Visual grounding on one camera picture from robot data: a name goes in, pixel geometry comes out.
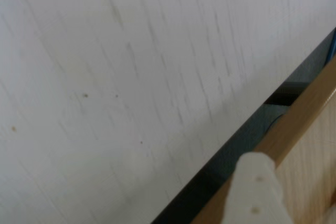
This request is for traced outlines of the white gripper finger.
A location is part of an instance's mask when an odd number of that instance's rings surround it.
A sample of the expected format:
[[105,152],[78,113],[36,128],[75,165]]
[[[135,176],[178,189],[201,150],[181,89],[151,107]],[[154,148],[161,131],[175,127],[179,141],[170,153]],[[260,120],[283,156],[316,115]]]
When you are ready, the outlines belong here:
[[266,154],[243,154],[235,167],[222,223],[291,223],[275,163]]

